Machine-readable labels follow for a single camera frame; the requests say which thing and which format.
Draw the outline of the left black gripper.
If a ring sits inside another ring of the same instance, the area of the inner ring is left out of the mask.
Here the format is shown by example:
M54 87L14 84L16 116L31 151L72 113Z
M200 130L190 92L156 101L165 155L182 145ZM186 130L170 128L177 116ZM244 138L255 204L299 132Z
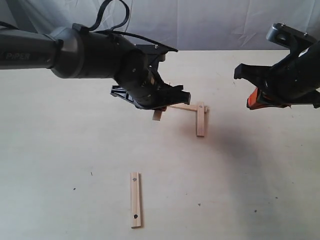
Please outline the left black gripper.
M158 71L148 66L142 71L137 68L125 70L116 79L110 94L133 104L141 110L165 112L168 106L190 104L191 93L183 85L171 86L165 83Z

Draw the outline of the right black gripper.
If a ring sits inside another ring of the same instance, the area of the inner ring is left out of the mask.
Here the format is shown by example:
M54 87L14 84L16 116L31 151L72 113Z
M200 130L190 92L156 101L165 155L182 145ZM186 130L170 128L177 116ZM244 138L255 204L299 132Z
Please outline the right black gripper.
M234 79L245 79L255 86L246 101L248 109L284 109L292 105L320 107L320 48L289 54L273 66L241 63Z

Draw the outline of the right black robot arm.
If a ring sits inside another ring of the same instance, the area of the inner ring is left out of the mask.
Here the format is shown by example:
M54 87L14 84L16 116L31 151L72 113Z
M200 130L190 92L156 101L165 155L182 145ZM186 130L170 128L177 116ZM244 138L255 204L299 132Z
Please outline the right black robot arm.
M320 107L320 43L295 46L273 66L241 63L234 79L245 79L255 86L246 101L250 110L286 108L293 105Z

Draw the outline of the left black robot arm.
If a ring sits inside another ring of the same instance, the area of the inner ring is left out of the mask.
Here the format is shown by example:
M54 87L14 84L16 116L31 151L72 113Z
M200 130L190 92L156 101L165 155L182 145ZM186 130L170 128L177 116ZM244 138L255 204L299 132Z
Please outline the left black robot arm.
M136 45L114 31L76 25L50 34L0 30L1 69L49 69L61 79L113 79L111 95L142 110L190 103L182 85L165 83L158 72L171 51L160 43Z

